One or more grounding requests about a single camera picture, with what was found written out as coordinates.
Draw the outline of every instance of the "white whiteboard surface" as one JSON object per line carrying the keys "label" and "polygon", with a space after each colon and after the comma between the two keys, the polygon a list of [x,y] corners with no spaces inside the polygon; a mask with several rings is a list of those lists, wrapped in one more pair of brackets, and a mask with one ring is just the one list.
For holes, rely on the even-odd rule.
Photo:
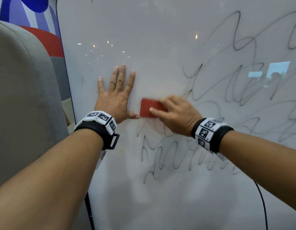
{"label": "white whiteboard surface", "polygon": [[[106,86],[125,63],[137,74],[129,110],[192,90],[203,116],[296,149],[296,0],[58,0],[58,19],[77,121],[98,76]],[[268,83],[269,64],[284,61]],[[96,229],[266,228],[255,183],[230,162],[158,121],[117,133],[89,188]],[[296,229],[296,212],[260,190],[268,228]]]}

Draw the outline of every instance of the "gray chair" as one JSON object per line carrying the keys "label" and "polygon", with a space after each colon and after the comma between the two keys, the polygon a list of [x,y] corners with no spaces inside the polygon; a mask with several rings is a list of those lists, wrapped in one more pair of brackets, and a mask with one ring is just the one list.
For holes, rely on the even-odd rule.
{"label": "gray chair", "polygon": [[[67,136],[46,49],[27,30],[0,21],[0,186]],[[73,229],[91,229],[84,203]]]}

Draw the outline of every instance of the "red eraser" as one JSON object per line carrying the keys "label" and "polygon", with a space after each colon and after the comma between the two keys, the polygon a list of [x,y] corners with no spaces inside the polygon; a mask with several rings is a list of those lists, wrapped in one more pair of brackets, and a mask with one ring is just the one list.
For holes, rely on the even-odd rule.
{"label": "red eraser", "polygon": [[153,114],[150,113],[150,107],[155,108],[157,110],[162,110],[168,112],[167,108],[163,107],[163,105],[154,99],[143,98],[141,101],[141,110],[139,112],[139,116],[148,117],[148,118],[156,118]]}

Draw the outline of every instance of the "hand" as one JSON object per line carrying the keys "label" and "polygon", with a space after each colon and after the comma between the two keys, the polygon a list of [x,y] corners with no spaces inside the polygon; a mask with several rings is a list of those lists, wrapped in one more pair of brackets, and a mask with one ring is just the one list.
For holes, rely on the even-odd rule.
{"label": "hand", "polygon": [[119,70],[116,66],[110,80],[108,92],[104,91],[102,78],[98,79],[98,99],[95,110],[102,110],[111,115],[117,124],[126,119],[139,119],[139,115],[127,109],[129,95],[132,91],[135,80],[135,71],[130,73],[128,83],[123,90],[125,81],[126,66],[123,64]]}
{"label": "hand", "polygon": [[150,108],[173,133],[191,136],[194,125],[202,119],[201,114],[182,96],[168,96],[158,100],[168,112]]}

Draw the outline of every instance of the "red shape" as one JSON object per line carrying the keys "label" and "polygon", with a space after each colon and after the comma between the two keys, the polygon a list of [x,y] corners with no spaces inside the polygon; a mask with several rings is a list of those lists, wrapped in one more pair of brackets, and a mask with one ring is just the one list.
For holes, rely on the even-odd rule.
{"label": "red shape", "polygon": [[160,102],[153,99],[143,98],[141,101],[141,110],[139,112],[139,116],[148,117],[148,118],[156,118],[153,114],[150,113],[150,107],[155,108],[157,110],[162,110],[168,112],[167,108],[165,108]]}
{"label": "red shape", "polygon": [[50,32],[43,31],[41,29],[26,27],[26,26],[20,26],[20,27],[34,34],[36,38],[38,38],[39,41],[44,45],[49,56],[64,57],[63,47],[62,47],[60,37]]}

